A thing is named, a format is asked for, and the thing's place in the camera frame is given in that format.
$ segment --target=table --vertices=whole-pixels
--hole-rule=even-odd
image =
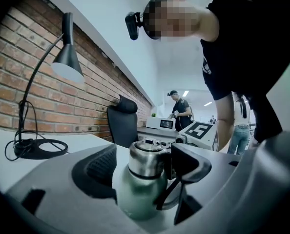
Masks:
[[[175,138],[179,135],[178,131],[160,130],[149,127],[139,127],[137,132],[140,137],[154,138],[166,143],[174,142]]]
[[[0,129],[0,191],[4,194],[21,178],[32,171],[42,162],[46,160],[30,160],[19,158],[16,161],[9,161],[4,156],[4,148],[6,144],[14,139],[15,132]],[[110,142],[96,137],[92,134],[79,134],[79,135],[43,135],[45,138],[53,138],[65,142],[68,145],[70,153],[79,152],[87,148],[108,145]],[[23,134],[23,138],[32,138],[35,135]],[[56,151],[57,149],[51,144],[47,143],[42,145],[42,148],[48,151]],[[113,175],[114,189],[119,186],[119,177],[123,169],[126,167],[129,159],[129,149],[117,145],[117,167]],[[7,148],[7,155],[10,158],[15,158],[12,145]],[[168,211],[159,212],[155,218],[148,221],[135,221],[140,227],[149,233],[156,233],[168,229],[173,226],[173,219],[177,207],[173,207]]]

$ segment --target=office chair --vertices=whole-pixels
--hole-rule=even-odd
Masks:
[[[108,125],[114,143],[129,148],[138,141],[136,111],[136,103],[122,95],[117,106],[108,106]]]

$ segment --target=jeans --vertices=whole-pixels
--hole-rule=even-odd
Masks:
[[[250,128],[248,125],[235,126],[234,133],[228,147],[228,154],[234,154],[237,148],[236,154],[242,155],[248,143],[249,136]]]

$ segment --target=black desk lamp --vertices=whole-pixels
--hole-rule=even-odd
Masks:
[[[62,39],[63,41],[63,48],[60,50],[56,58],[54,59],[52,63],[52,68],[55,73],[58,75],[68,79],[72,80],[74,82],[84,82],[84,77],[79,65],[79,61],[77,58],[76,50],[73,45],[73,21],[72,21],[72,13],[65,13],[62,17],[62,35],[57,38],[57,40],[48,47],[48,49],[45,51],[44,55],[40,59],[39,63],[37,64],[36,68],[34,69],[31,78],[28,82],[28,85],[26,87],[26,90],[24,92],[23,99],[19,102],[19,125],[18,130],[15,133],[15,138],[13,141],[10,141],[6,147],[5,147],[5,156],[8,160],[14,161],[18,158],[26,158],[26,159],[48,159],[55,156],[64,155],[67,153],[68,146],[66,143],[54,139],[46,139],[43,136],[38,134],[38,126],[37,126],[37,120],[35,119],[36,124],[36,130],[35,131],[29,131],[29,130],[23,130],[24,129],[24,121],[27,116],[27,112],[29,109],[29,105],[32,106],[32,109],[34,111],[34,115],[36,117],[35,109],[31,102],[27,101],[28,92],[30,90],[32,81],[34,79],[34,76],[36,75],[37,71],[39,70],[42,62],[48,55],[48,53],[51,51],[51,49]],[[27,104],[27,109],[24,115],[24,107]],[[22,139],[21,134],[22,133],[35,133],[36,138],[35,139]],[[15,155],[17,156],[15,159],[9,159],[6,155],[6,149],[7,146],[10,143],[14,143],[14,151]],[[41,148],[39,148],[40,145],[44,143],[50,143],[56,148],[59,149],[57,152],[48,152]],[[58,147],[54,143],[60,144],[64,146],[64,149]]]

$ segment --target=lamp shade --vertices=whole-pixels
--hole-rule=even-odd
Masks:
[[[65,44],[52,63],[54,72],[74,82],[84,83],[74,45]]]

